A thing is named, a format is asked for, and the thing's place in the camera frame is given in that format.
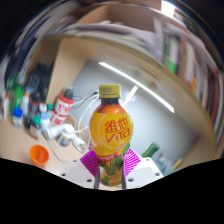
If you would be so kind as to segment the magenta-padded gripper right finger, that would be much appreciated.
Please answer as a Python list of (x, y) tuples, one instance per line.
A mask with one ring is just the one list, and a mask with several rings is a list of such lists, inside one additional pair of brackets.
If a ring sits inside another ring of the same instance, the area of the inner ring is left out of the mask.
[(129, 149), (123, 161), (122, 188), (135, 189), (163, 178), (159, 168), (150, 157), (143, 158)]

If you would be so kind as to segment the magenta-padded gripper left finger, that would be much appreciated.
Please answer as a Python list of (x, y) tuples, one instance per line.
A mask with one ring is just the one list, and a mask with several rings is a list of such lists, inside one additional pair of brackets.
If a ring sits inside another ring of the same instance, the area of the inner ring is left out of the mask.
[(80, 159), (71, 160), (59, 176), (81, 187), (98, 189), (100, 170), (95, 151), (90, 150)]

